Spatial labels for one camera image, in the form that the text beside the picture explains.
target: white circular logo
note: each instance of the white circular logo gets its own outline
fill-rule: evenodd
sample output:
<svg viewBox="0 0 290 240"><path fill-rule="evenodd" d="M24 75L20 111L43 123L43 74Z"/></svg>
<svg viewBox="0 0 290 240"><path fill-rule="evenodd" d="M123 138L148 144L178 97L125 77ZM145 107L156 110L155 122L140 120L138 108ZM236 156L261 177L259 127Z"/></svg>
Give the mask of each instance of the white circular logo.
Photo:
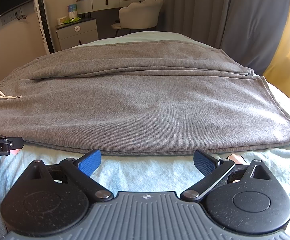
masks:
<svg viewBox="0 0 290 240"><path fill-rule="evenodd" d="M152 197L152 196L149 195L149 194L143 195L143 198L144 198L144 199L150 199L151 197Z"/></svg>

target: blue textured pad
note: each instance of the blue textured pad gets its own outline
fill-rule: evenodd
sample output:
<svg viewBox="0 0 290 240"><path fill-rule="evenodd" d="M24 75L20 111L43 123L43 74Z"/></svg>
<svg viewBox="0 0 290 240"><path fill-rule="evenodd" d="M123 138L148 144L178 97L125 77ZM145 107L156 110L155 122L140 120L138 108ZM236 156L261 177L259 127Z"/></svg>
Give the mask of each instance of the blue textured pad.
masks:
<svg viewBox="0 0 290 240"><path fill-rule="evenodd" d="M90 154L86 159L82 160L78 164L78 169L85 173L87 176L91 176L93 172L100 166L102 161L102 154L100 150L96 150L94 153Z"/></svg>
<svg viewBox="0 0 290 240"><path fill-rule="evenodd" d="M199 151L194 153L194 165L205 177L216 169L215 164Z"/></svg>

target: white drawstring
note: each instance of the white drawstring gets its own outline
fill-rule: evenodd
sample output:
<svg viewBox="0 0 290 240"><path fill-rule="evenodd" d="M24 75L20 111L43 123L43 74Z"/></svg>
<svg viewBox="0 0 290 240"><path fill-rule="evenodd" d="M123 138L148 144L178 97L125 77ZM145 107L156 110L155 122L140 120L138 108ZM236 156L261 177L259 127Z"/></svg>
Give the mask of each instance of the white drawstring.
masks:
<svg viewBox="0 0 290 240"><path fill-rule="evenodd" d="M21 98L22 96L17 96L17 97L11 97L11 96L6 96L3 92L1 92L0 90L0 98L3 98L3 99L16 99L16 98Z"/></svg>

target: chair seat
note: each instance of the chair seat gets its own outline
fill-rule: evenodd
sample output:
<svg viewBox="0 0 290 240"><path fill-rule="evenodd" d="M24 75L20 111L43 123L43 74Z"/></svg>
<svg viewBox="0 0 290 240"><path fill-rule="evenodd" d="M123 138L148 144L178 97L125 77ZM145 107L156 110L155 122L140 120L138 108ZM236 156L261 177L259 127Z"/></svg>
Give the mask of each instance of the chair seat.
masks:
<svg viewBox="0 0 290 240"><path fill-rule="evenodd" d="M120 30L120 29L121 29L120 23L114 23L114 24L112 25L112 28L113 28L114 30Z"/></svg>

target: gray ribbed panel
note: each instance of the gray ribbed panel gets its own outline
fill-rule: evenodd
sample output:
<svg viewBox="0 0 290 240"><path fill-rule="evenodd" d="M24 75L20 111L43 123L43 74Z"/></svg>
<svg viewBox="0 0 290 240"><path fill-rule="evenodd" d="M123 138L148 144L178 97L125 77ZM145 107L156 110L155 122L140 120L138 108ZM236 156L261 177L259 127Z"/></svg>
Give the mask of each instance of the gray ribbed panel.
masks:
<svg viewBox="0 0 290 240"><path fill-rule="evenodd" d="M4 240L30 240L14 232ZM284 232L271 236L241 236L208 219L197 203L178 199L174 192L120 192L95 204L79 225L44 240L290 240Z"/></svg>

